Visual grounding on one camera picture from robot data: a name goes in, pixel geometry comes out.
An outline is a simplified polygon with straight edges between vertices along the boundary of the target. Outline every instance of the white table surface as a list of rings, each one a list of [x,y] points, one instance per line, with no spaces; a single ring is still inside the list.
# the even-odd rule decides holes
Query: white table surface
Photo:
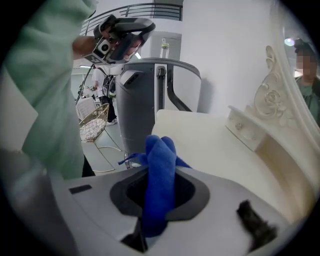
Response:
[[[193,169],[237,182],[291,220],[289,204],[276,178],[225,123],[226,117],[159,110],[152,134],[170,137],[177,155]]]
[[[97,108],[94,98],[81,98],[75,106],[76,114],[79,119],[84,119]]]

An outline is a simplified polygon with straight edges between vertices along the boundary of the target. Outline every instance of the white shirt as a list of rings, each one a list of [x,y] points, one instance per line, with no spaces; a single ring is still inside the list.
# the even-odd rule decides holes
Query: white shirt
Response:
[[[102,97],[104,96],[103,92],[102,92],[102,87],[104,85],[104,80],[105,80],[105,74],[102,73],[102,71],[98,68],[95,68],[93,70],[93,74],[92,74],[92,81],[98,81],[98,88],[97,88],[97,93],[98,93],[98,97]]]

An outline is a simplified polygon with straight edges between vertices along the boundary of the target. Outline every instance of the black brush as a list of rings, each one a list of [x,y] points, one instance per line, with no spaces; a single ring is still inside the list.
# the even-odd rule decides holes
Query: black brush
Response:
[[[253,242],[250,252],[266,245],[277,237],[278,229],[276,226],[268,225],[251,207],[248,200],[240,203],[238,210],[244,228],[252,235]]]

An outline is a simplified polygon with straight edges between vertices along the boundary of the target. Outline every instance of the gray floor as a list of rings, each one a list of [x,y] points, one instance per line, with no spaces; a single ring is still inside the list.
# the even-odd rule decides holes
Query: gray floor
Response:
[[[115,114],[117,115],[117,105],[115,102],[113,103],[113,105]],[[98,147],[114,147],[121,150],[118,151],[114,148],[100,149],[103,156],[110,162],[111,165],[106,161],[106,159],[101,155],[95,145],[91,142],[82,143],[84,155],[94,171],[101,172],[110,170],[112,168],[115,168],[116,170],[125,170],[125,164],[122,164],[120,166],[118,165],[118,162],[124,159],[125,154],[125,147],[121,137],[119,124],[116,123],[114,125],[106,126],[105,130],[106,131],[103,131],[102,134],[97,138],[96,145]],[[103,174],[107,174],[107,172],[96,172],[96,175]]]

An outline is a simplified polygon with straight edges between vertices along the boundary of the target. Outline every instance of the person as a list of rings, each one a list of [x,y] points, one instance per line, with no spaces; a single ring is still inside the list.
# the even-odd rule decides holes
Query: person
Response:
[[[118,121],[115,113],[113,99],[105,96],[102,91],[104,80],[106,78],[106,75],[100,70],[100,69],[103,69],[103,67],[96,68],[96,66],[94,65],[92,69],[93,69],[92,81],[94,82],[93,88],[95,88],[95,90],[97,91],[98,98],[102,105],[109,103],[109,110],[108,110],[106,125],[107,126],[114,125]]]
[[[314,120],[320,126],[320,80],[317,77],[317,56],[301,39],[295,43],[296,68],[302,73],[296,78],[302,97]]]
[[[22,151],[64,179],[94,175],[81,146],[71,72],[74,59],[90,54],[96,45],[93,36],[79,36],[95,9],[94,0],[45,1],[4,60],[15,85],[38,113]]]

